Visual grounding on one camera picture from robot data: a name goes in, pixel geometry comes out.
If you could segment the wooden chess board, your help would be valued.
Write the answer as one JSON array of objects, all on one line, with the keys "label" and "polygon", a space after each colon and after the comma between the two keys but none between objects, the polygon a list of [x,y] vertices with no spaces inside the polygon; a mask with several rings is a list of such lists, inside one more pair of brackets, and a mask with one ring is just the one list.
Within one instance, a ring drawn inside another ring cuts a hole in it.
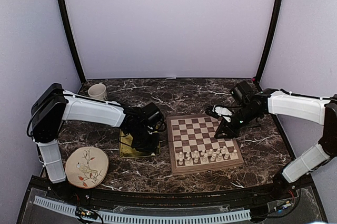
[{"label": "wooden chess board", "polygon": [[[205,172],[209,170],[221,170],[227,168],[236,168],[241,166],[244,161],[239,149],[239,146],[234,139],[216,139],[214,137],[215,131],[220,124],[219,119],[215,119],[205,114],[194,115],[181,115],[181,116],[169,116],[166,119],[167,132],[168,132],[168,144],[171,160],[171,171],[173,175],[179,174],[191,174]],[[222,148],[226,146],[227,150],[222,153]],[[216,152],[220,149],[223,161],[210,162],[209,149],[213,149]],[[198,151],[199,161],[194,163],[194,151]],[[203,164],[201,158],[201,151],[205,150],[208,154],[209,162]],[[178,165],[179,153],[183,152],[184,164]],[[190,165],[185,164],[187,159],[186,153],[190,152],[190,158],[192,159]],[[224,159],[226,153],[230,156],[227,160]]]}]

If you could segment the white knight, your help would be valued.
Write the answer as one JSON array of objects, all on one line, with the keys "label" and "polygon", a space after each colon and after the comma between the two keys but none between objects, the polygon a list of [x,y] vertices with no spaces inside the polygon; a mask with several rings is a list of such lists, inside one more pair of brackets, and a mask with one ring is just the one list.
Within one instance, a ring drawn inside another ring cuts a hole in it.
[{"label": "white knight", "polygon": [[187,157],[187,159],[185,160],[185,164],[190,165],[191,161],[192,161],[192,159],[190,157]]},{"label": "white knight", "polygon": [[230,154],[229,153],[226,153],[225,156],[224,156],[224,159],[227,160],[229,158]]}]

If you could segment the white chess queen piece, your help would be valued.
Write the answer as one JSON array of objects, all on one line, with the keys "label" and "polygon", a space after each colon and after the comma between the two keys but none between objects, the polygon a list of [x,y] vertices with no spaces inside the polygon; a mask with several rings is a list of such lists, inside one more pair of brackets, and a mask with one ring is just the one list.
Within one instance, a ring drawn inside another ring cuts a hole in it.
[{"label": "white chess queen piece", "polygon": [[213,152],[210,157],[210,162],[215,162],[216,156],[217,156],[216,152]]}]

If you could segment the white bishop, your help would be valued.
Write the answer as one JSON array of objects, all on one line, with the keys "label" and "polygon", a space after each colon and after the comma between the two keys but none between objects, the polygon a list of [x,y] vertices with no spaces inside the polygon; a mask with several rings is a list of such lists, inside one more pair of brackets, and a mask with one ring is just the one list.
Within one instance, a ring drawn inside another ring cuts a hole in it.
[{"label": "white bishop", "polygon": [[195,157],[194,157],[194,163],[198,163],[198,161],[199,161],[199,156],[198,156],[198,154],[196,154]]},{"label": "white bishop", "polygon": [[221,154],[221,153],[219,153],[219,154],[216,156],[216,160],[217,160],[217,162],[223,161],[223,157],[222,157],[222,154]]}]

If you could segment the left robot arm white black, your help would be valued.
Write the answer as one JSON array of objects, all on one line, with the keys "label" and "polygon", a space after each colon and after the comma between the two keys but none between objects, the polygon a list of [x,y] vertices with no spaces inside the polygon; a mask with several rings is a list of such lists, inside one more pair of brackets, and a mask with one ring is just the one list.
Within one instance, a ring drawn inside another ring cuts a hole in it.
[{"label": "left robot arm white black", "polygon": [[131,148],[154,152],[159,144],[159,132],[166,130],[164,115],[154,104],[130,106],[115,101],[103,101],[78,95],[53,83],[31,108],[26,134],[39,148],[53,191],[63,201],[74,197],[63,167],[58,134],[65,121],[84,121],[119,128],[133,139]]}]

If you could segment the white chess king piece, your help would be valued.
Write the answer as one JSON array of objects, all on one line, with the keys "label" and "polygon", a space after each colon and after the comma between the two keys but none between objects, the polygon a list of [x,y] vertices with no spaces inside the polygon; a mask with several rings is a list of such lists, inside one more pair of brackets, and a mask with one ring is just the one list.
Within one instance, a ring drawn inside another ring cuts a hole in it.
[{"label": "white chess king piece", "polygon": [[205,153],[205,154],[202,156],[201,161],[202,161],[203,164],[206,164],[206,163],[209,162],[208,154],[207,154],[207,153]]}]

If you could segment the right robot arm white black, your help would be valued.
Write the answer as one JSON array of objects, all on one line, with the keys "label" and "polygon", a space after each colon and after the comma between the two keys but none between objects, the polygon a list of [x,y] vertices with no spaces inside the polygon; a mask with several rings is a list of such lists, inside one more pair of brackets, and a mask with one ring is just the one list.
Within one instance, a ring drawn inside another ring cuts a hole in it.
[{"label": "right robot arm white black", "polygon": [[281,199],[288,193],[290,184],[336,157],[336,96],[307,96],[284,89],[255,92],[245,82],[230,92],[238,104],[238,111],[233,112],[231,107],[224,105],[208,106],[205,111],[209,116],[222,119],[215,132],[217,139],[237,138],[243,126],[266,114],[292,116],[323,126],[320,140],[273,177],[273,184],[269,187],[272,199]]}]

